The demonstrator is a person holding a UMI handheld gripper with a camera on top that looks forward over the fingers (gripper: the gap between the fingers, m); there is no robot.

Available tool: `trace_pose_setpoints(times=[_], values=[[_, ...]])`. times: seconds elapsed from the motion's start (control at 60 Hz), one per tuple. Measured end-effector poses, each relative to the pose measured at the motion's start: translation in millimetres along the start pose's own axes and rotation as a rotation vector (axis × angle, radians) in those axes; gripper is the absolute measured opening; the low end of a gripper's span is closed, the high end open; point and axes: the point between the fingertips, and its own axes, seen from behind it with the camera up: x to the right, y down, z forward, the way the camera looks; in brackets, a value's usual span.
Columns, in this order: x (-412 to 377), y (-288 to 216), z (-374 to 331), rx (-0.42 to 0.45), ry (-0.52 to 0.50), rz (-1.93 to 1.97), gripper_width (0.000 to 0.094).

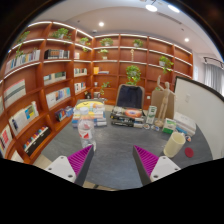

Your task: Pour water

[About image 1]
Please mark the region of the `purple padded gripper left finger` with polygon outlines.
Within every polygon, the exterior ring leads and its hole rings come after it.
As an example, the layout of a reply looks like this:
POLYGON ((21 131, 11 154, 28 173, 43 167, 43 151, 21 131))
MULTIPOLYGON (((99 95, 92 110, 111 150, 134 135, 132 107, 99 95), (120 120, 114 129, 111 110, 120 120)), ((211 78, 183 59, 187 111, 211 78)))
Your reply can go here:
POLYGON ((47 168, 46 171, 82 186, 94 155, 92 145, 89 145, 72 155, 59 156, 47 168))

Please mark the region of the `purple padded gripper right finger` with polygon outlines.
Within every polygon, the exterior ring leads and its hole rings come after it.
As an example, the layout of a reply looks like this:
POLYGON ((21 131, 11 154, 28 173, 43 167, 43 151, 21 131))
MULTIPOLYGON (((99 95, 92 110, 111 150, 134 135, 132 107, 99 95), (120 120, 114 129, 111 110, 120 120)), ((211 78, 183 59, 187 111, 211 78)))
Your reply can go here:
POLYGON ((133 157, 143 186, 180 170, 167 156, 158 157, 136 145, 133 157))

